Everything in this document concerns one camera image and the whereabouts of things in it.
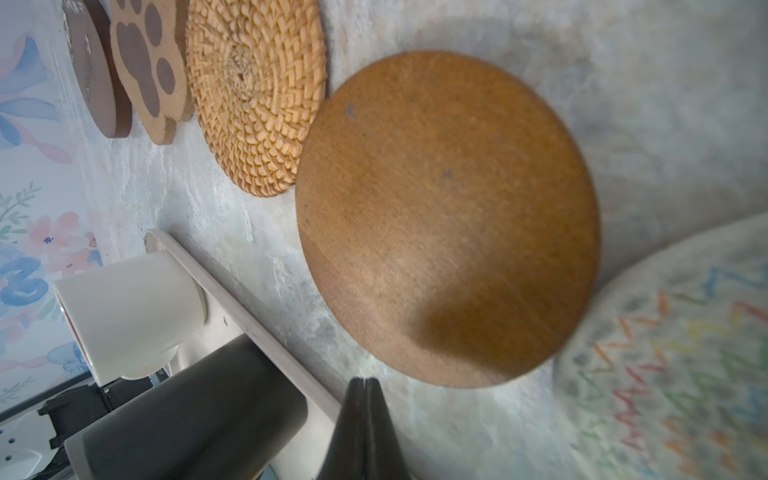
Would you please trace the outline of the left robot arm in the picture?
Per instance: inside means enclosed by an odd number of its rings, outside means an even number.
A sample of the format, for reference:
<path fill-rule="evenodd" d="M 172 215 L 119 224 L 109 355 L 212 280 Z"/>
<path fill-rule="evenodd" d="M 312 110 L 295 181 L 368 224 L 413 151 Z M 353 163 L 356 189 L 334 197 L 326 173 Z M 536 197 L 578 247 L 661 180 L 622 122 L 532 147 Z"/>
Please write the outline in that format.
<path fill-rule="evenodd" d="M 69 465 L 64 442 L 167 380 L 163 369 L 104 387 L 82 375 L 1 415 L 1 477 L 50 479 Z"/>

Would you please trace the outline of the woven rattan round coaster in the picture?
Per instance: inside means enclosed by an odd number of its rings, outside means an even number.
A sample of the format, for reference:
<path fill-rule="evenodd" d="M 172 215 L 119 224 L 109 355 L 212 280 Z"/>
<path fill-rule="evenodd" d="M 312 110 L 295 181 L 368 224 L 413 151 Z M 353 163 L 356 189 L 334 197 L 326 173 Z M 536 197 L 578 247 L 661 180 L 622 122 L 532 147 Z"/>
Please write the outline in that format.
<path fill-rule="evenodd" d="M 218 165 L 251 195 L 288 190 L 326 95 L 318 2 L 192 1 L 185 40 L 197 118 Z"/>

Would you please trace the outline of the cork paw print coaster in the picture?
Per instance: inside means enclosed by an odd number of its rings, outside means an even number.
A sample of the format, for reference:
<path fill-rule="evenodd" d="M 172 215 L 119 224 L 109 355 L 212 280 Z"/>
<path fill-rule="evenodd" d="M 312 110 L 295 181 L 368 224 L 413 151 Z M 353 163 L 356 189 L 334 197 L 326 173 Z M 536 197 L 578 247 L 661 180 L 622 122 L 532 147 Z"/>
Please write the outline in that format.
<path fill-rule="evenodd" d="M 183 0 L 110 0 L 110 40 L 116 71 L 139 120 L 157 145 L 191 119 Z"/>

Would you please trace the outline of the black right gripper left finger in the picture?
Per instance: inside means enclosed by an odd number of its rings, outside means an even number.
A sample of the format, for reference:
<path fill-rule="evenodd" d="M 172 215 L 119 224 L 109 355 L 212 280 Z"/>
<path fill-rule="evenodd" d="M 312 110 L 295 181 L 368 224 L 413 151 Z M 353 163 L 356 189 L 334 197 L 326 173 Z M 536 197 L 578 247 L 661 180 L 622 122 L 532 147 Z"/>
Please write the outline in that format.
<path fill-rule="evenodd" d="M 348 384 L 318 480 L 365 478 L 364 384 L 361 378 Z"/>

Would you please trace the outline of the plain round wooden coaster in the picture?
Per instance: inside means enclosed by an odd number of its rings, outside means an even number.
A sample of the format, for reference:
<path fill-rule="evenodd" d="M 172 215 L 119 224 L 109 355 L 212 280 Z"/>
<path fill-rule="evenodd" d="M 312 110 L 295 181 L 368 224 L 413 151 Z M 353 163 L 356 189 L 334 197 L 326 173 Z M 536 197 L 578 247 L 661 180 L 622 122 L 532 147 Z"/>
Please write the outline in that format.
<path fill-rule="evenodd" d="M 339 323 L 444 387 L 538 367 L 599 267 L 598 202 L 565 125 L 524 82 L 457 53 L 401 53 L 348 79 L 311 127 L 296 211 Z"/>

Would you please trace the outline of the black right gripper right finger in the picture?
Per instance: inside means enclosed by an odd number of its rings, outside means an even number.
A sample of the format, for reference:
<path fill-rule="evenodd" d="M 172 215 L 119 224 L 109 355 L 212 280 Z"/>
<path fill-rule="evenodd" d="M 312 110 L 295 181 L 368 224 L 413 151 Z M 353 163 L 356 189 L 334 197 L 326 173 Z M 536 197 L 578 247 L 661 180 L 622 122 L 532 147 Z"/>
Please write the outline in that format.
<path fill-rule="evenodd" d="M 375 378 L 364 380 L 364 478 L 411 478 L 397 435 L 391 421 L 387 403 Z"/>

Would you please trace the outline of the dark glossy wooden round coaster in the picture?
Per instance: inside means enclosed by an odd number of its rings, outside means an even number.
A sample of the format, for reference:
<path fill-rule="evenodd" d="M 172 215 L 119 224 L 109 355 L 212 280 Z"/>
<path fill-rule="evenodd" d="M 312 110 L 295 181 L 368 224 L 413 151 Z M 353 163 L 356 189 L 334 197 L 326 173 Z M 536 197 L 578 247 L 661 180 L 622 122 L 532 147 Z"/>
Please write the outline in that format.
<path fill-rule="evenodd" d="M 117 75 L 107 12 L 99 1 L 63 0 L 61 6 L 73 69 L 94 124 L 107 138 L 128 137 L 132 105 Z"/>

